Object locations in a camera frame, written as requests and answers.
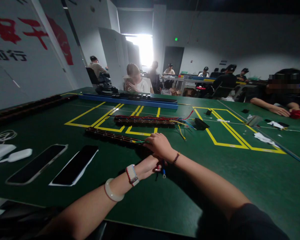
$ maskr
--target blonde hair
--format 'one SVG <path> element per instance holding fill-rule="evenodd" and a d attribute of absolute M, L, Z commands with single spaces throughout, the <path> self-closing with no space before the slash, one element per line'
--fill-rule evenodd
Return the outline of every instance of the blonde hair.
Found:
<path fill-rule="evenodd" d="M 137 76 L 140 74 L 140 70 L 137 65 L 129 63 L 127 66 L 127 74 L 129 76 Z"/>

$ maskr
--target door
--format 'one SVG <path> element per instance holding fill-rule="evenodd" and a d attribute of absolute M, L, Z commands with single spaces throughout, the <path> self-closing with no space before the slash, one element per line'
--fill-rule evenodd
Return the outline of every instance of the door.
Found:
<path fill-rule="evenodd" d="M 168 68 L 169 63 L 173 64 L 173 70 L 179 75 L 184 48 L 182 47 L 166 47 L 164 54 L 163 71 Z"/>

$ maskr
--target white bracelet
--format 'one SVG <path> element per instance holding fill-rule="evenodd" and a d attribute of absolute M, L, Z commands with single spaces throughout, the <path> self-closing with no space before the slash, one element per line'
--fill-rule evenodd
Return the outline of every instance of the white bracelet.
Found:
<path fill-rule="evenodd" d="M 115 202 L 120 202 L 120 201 L 124 198 L 124 195 L 122 195 L 122 196 L 117 196 L 117 195 L 115 195 L 115 194 L 111 191 L 109 184 L 110 184 L 110 182 L 111 182 L 112 180 L 113 180 L 113 178 L 109 178 L 109 179 L 106 181 L 106 184 L 104 185 L 104 190 L 106 191 L 106 194 L 108 195 L 108 197 L 109 197 L 111 200 L 113 200 L 113 201 L 115 201 Z"/>

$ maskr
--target red wire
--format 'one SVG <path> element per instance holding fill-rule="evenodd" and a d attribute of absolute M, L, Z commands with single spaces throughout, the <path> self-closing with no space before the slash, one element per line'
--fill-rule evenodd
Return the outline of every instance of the red wire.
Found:
<path fill-rule="evenodd" d="M 190 115 L 189 115 L 187 118 L 185 118 L 184 120 L 188 119 L 188 118 L 191 116 L 192 113 L 193 113 L 193 110 L 192 110 L 192 112 L 190 113 Z"/>

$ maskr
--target beaded bracelet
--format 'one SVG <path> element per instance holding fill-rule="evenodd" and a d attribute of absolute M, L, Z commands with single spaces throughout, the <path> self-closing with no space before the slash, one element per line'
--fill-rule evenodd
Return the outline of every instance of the beaded bracelet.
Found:
<path fill-rule="evenodd" d="M 179 155 L 180 155 L 180 152 L 177 153 L 177 156 L 176 156 L 176 158 L 174 159 L 173 164 L 176 163 L 176 161 L 178 160 Z"/>

